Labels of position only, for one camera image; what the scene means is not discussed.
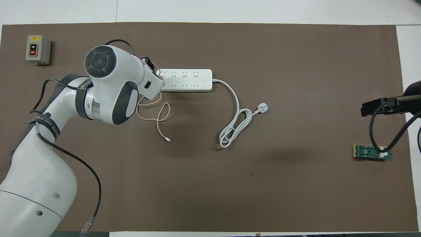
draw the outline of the round gray button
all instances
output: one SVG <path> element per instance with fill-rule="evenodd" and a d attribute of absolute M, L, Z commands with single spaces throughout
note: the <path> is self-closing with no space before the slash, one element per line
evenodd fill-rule
<path fill-rule="evenodd" d="M 107 64 L 107 57 L 103 54 L 96 54 L 92 57 L 92 65 L 96 68 L 103 68 Z"/>

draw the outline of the velcro strap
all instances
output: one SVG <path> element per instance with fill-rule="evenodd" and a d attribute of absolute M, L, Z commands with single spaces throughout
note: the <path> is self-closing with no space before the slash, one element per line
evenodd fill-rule
<path fill-rule="evenodd" d="M 75 98 L 75 105 L 76 111 L 80 117 L 84 119 L 90 119 L 85 113 L 85 97 L 86 93 L 88 92 L 88 88 L 92 87 L 92 79 L 86 79 L 82 84 L 80 84 L 76 90 L 76 98 Z"/>
<path fill-rule="evenodd" d="M 51 134 L 54 136 L 54 139 L 57 139 L 57 137 L 60 135 L 60 129 L 56 125 L 56 123 L 49 117 L 43 115 L 43 114 L 37 114 L 35 117 L 31 120 L 29 124 L 38 122 L 50 130 Z"/>

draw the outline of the electrical socket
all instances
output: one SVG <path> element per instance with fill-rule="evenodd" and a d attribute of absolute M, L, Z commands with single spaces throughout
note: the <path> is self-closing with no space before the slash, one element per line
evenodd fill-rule
<path fill-rule="evenodd" d="M 212 70 L 210 69 L 160 69 L 165 79 L 162 92 L 210 92 Z"/>

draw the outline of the white plug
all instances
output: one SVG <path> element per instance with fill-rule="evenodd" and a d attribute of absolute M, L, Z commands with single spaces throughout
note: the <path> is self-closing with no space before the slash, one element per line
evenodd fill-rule
<path fill-rule="evenodd" d="M 260 113 L 264 113 L 269 109 L 269 107 L 267 106 L 266 103 L 261 103 L 257 106 L 257 109 L 259 110 Z"/>

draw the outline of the white floor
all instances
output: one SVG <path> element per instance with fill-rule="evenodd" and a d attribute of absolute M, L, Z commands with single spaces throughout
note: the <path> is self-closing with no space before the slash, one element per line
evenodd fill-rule
<path fill-rule="evenodd" d="M 416 0 L 0 0 L 0 9 L 0 29 L 4 24 L 92 22 L 397 25 L 403 87 L 421 80 L 421 4 Z M 421 121 L 415 121 L 409 128 L 419 228 L 421 155 L 415 137 L 420 125 Z M 165 236 L 177 235 L 169 232 Z"/>

